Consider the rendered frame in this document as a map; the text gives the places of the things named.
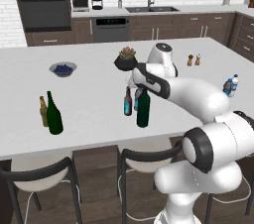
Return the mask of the grey sink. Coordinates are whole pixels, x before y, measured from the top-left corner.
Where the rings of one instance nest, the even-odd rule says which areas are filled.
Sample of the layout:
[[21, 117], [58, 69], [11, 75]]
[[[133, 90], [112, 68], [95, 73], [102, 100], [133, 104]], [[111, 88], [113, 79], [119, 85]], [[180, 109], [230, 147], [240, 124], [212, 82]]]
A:
[[166, 7], [126, 7], [129, 13], [147, 13], [147, 12], [179, 12], [180, 10], [173, 6]]

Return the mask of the succulent in black pot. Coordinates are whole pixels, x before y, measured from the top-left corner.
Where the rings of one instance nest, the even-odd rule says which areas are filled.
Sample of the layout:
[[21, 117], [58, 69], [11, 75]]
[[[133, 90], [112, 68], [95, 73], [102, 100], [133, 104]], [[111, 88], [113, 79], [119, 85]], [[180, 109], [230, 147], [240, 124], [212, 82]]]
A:
[[132, 70], [138, 63], [135, 58], [136, 51], [132, 48], [126, 47], [119, 52], [119, 56], [114, 64], [122, 71]]

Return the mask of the dark plastic water bottle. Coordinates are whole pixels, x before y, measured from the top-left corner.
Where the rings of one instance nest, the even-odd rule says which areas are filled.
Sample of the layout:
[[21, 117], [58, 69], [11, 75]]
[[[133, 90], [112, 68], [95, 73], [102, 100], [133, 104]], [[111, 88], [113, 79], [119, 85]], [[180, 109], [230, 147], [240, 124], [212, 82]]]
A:
[[223, 84], [222, 91], [229, 96], [231, 92], [232, 79], [228, 78], [227, 81]]

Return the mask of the brown base cupboards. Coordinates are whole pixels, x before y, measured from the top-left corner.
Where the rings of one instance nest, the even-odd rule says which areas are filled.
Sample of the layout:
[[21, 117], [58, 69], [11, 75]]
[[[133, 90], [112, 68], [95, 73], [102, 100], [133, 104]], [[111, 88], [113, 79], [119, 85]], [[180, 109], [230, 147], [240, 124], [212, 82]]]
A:
[[[212, 38], [254, 62], [254, 16], [238, 12], [127, 16], [128, 41]], [[71, 30], [26, 33], [29, 47], [95, 43], [94, 18], [71, 20]]]

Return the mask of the grey wall oven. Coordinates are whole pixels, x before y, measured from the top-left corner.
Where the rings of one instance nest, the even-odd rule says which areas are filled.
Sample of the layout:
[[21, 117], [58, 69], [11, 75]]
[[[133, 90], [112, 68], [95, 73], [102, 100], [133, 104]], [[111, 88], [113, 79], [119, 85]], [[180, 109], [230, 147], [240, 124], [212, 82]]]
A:
[[17, 0], [26, 33], [70, 31], [69, 0]]

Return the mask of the amber glass beer bottle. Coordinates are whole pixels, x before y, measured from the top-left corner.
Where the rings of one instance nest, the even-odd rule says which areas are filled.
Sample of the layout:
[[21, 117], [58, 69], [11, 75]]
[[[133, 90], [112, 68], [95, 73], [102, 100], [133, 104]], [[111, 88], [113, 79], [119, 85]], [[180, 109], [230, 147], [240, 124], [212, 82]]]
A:
[[42, 116], [43, 125], [44, 125], [44, 127], [49, 127], [48, 119], [47, 119], [48, 107], [47, 107], [46, 102], [44, 100], [44, 96], [40, 96], [40, 105], [41, 105], [40, 114]]

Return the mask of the brown bottle with blue label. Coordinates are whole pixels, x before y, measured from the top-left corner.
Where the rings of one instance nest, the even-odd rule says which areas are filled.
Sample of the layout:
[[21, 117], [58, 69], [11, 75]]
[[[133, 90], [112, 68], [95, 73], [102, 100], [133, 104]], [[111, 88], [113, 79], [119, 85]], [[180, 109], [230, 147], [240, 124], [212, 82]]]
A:
[[126, 87], [126, 95], [124, 97], [124, 115], [132, 115], [132, 97], [129, 86]]

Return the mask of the bowl of blueberries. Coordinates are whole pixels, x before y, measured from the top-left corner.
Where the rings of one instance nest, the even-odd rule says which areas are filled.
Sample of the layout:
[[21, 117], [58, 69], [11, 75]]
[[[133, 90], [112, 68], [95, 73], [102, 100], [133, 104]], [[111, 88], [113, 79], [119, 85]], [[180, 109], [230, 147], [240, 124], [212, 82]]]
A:
[[58, 77], [71, 76], [76, 69], [77, 65], [74, 62], [69, 61], [57, 62], [50, 66], [50, 72]]

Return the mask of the grey dishwasher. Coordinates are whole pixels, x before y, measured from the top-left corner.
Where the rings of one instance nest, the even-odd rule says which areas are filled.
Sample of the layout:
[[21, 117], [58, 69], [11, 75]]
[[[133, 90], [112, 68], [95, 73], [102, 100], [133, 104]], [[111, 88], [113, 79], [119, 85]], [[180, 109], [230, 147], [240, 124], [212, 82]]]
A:
[[96, 43], [127, 42], [128, 17], [100, 17], [92, 20], [93, 39]]

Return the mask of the black and white bar stool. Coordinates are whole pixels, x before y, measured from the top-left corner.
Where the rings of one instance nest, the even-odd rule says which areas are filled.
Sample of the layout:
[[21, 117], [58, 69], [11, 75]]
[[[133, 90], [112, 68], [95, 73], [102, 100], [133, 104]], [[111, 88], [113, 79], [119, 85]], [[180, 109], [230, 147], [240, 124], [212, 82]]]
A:
[[67, 176], [71, 187], [76, 224], [82, 224], [80, 190], [72, 153], [58, 154], [54, 157], [13, 159], [10, 170], [0, 168], [0, 176], [7, 181], [18, 224], [27, 224], [28, 216], [22, 217], [16, 192], [17, 188], [30, 193], [27, 201], [28, 207], [31, 198], [34, 198], [37, 209], [41, 211], [42, 207], [37, 193], [64, 182], [64, 178]]
[[138, 171], [143, 173], [154, 173], [158, 168], [171, 162], [183, 148], [183, 144], [177, 141], [174, 146], [169, 139], [162, 141], [158, 152], [152, 151], [152, 145], [146, 145], [146, 152], [134, 151], [117, 146], [117, 195], [122, 205], [122, 224], [127, 224], [127, 219], [136, 220], [127, 213], [126, 203], [126, 173]]
[[223, 201], [223, 200], [215, 198], [214, 194], [210, 193], [207, 198], [204, 224], [209, 224], [209, 218], [210, 218], [213, 200], [223, 204], [231, 204], [231, 203], [237, 203], [241, 201], [247, 201], [245, 215], [248, 216], [250, 214], [252, 202], [254, 199], [254, 154], [251, 154], [247, 156], [246, 158], [241, 159], [237, 163], [241, 167], [243, 180], [246, 182], [246, 185], [248, 187], [248, 194], [245, 197], [240, 199], [234, 199], [231, 201]]

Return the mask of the dark green glass bottle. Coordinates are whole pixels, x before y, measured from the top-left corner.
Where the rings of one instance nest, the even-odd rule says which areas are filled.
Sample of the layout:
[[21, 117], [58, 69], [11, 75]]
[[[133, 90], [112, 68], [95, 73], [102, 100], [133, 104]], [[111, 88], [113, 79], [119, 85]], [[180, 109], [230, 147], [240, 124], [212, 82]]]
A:
[[148, 126], [149, 112], [150, 112], [150, 96], [147, 90], [144, 89], [138, 99], [137, 125], [139, 127], [145, 128]]

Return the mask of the tall green glass bottle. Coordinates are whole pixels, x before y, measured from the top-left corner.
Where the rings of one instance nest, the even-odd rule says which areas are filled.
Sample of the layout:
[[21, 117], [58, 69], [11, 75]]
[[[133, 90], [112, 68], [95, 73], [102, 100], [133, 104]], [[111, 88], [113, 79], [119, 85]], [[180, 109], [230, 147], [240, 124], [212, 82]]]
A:
[[50, 133], [53, 135], [58, 135], [64, 130], [61, 112], [57, 108], [52, 94], [48, 91], [48, 110], [47, 110], [47, 120], [50, 129]]

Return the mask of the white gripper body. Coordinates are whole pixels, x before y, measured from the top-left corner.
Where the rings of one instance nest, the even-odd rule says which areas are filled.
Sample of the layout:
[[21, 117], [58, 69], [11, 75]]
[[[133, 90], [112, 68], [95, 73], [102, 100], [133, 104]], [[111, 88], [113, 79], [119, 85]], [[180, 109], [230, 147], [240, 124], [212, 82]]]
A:
[[139, 88], [139, 82], [138, 82], [138, 77], [135, 73], [133, 73], [129, 79], [127, 80], [127, 85], [130, 88]]

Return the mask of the clear plastic water bottle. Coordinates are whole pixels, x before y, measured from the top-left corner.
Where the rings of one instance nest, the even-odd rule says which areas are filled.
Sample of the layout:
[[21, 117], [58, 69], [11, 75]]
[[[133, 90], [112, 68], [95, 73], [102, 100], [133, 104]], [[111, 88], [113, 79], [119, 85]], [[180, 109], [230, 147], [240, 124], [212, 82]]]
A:
[[232, 78], [230, 97], [234, 96], [234, 94], [236, 92], [236, 88], [237, 88], [238, 82], [239, 82], [239, 80], [238, 80], [238, 74], [234, 74], [234, 76]]

